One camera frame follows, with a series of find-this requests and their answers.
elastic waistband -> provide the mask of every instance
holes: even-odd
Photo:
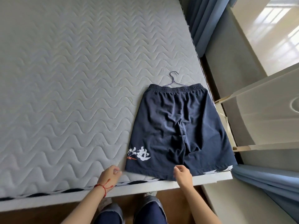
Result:
[[[175,87],[175,88],[171,88],[168,86],[159,86],[156,84],[151,84],[149,86],[150,90],[155,90],[158,92],[167,92],[167,93],[176,93],[176,92],[190,92],[190,91],[196,91],[196,90],[200,90],[200,89],[204,89],[204,87],[198,83],[198,84],[194,84],[191,86],[181,86],[181,87]]]

floor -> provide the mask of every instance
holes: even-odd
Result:
[[[205,198],[200,186],[196,190]],[[143,195],[114,197],[113,200],[122,208],[126,224],[131,224],[138,201]],[[169,224],[194,224],[194,220],[181,189],[159,191],[157,197],[163,204]],[[1,223],[10,224],[53,224],[61,223],[77,206],[77,203],[53,205],[40,208],[24,209],[0,213]]]
[[[232,12],[267,75],[299,62],[299,0],[237,0]]]

wooden floor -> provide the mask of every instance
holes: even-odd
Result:
[[[196,189],[204,196],[200,187]],[[132,223],[134,211],[142,196],[141,194],[135,194],[113,198],[114,202],[122,208],[127,224]],[[157,197],[163,205],[169,224],[194,224],[189,205],[181,189],[159,191]],[[2,212],[0,213],[0,222],[10,224],[61,223],[77,204],[68,203]]]

hand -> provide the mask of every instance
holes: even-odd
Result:
[[[192,175],[187,167],[184,165],[177,165],[174,167],[173,176],[180,188],[184,191],[193,188]]]
[[[109,192],[116,185],[121,175],[122,172],[119,167],[112,165],[101,173],[101,176],[99,177],[97,183],[103,185],[106,188],[106,192]]]

red string bracelet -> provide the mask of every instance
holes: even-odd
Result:
[[[113,185],[111,185],[110,187],[108,187],[108,188],[105,188],[105,185],[101,185],[101,184],[96,184],[95,186],[94,186],[94,188],[96,188],[97,186],[102,186],[103,187],[103,189],[105,190],[105,195],[104,195],[104,197],[103,198],[105,198],[106,197],[106,195],[107,195],[107,192],[106,192],[106,189],[110,189],[110,188],[113,188]]]

